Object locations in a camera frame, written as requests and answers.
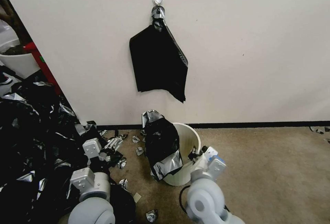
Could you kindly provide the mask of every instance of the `pile of black plastic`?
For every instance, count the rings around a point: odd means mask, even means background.
[[[2,223],[57,223],[78,203],[69,181],[87,163],[75,113],[45,82],[16,83],[0,113]]]

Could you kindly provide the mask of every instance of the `trash bin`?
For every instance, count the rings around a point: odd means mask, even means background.
[[[200,139],[196,131],[188,125],[174,122],[174,127],[178,131],[180,138],[180,153],[182,156],[183,167],[176,174],[168,174],[164,181],[173,186],[181,186],[190,181],[190,172],[193,162],[188,158],[191,149],[195,146],[196,153],[200,151]]]

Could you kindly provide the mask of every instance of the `black cable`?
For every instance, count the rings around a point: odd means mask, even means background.
[[[184,191],[185,189],[187,189],[187,188],[189,188],[189,187],[190,187],[190,185],[187,185],[187,186],[183,187],[182,190],[180,191],[180,194],[179,194],[179,203],[180,203],[180,207],[181,207],[181,209],[183,210],[183,212],[185,212],[185,213],[187,213],[187,211],[185,210],[185,208],[184,208],[183,205],[182,205],[182,193],[183,193],[183,191]]]

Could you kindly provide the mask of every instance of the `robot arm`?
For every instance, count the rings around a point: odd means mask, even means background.
[[[226,164],[217,154],[209,147],[194,165],[187,195],[187,215],[199,224],[244,224],[225,208],[223,192],[215,181]]]

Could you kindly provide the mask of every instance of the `beige carpet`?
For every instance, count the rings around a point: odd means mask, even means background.
[[[197,129],[202,145],[219,151],[227,168],[218,178],[230,211],[246,224],[330,223],[330,133],[320,135],[308,127]],[[136,205],[138,223],[158,209],[156,223],[193,223],[178,202],[181,187],[157,183],[148,160],[132,142],[139,130],[128,133],[119,151],[127,157],[124,169],[112,168],[111,177],[128,179],[128,190],[142,198]]]

